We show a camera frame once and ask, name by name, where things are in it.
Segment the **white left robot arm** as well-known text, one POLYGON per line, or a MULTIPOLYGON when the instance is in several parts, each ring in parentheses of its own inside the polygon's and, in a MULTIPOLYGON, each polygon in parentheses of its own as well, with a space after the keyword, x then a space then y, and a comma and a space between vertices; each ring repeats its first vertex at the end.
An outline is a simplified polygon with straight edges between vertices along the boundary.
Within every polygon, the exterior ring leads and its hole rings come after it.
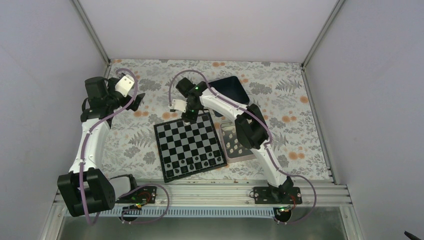
POLYGON ((82 134, 75 160, 68 173, 57 179, 58 190, 72 217, 97 214, 115 206, 116 192, 100 170, 113 117, 122 111, 137 111, 144 93, 128 74, 121 78, 92 77, 84 82, 87 98, 80 115, 82 134))

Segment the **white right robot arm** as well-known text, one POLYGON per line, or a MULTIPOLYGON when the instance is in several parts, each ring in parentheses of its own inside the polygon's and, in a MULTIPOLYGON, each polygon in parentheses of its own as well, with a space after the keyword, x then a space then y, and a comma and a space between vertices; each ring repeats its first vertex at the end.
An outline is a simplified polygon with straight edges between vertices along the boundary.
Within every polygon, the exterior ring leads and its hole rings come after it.
POLYGON ((207 82, 192 83, 184 77, 176 89, 184 99, 169 99, 172 111, 180 111, 185 122, 193 123, 199 111, 205 108, 216 111, 234 123, 239 143, 251 150, 264 170, 269 187, 269 196, 278 204, 292 200, 294 183, 281 165, 271 147, 272 134, 261 110, 255 104, 238 103, 212 88, 207 82))

